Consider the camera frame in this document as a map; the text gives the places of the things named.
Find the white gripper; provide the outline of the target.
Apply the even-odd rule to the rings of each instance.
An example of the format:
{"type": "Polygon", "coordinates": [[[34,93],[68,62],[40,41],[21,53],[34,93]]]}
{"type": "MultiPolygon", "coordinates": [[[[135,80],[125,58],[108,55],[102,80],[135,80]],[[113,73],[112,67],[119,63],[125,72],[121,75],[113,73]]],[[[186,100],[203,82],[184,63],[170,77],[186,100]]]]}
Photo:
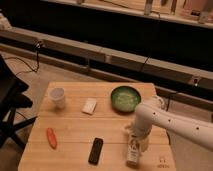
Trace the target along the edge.
{"type": "Polygon", "coordinates": [[[129,135],[136,138],[140,142],[140,150],[145,152],[149,146],[149,139],[147,138],[151,132],[151,126],[136,125],[131,123],[125,127],[125,130],[129,135]]]}

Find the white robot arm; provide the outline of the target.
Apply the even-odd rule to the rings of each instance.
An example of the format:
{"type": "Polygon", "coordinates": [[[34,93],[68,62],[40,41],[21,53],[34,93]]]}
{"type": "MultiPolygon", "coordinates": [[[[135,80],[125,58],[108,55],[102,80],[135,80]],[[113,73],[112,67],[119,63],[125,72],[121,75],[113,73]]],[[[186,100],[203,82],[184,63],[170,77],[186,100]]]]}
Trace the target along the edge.
{"type": "Polygon", "coordinates": [[[155,125],[213,151],[213,123],[178,116],[164,107],[164,100],[159,96],[143,100],[135,108],[133,122],[126,127],[128,133],[143,140],[155,125]]]}

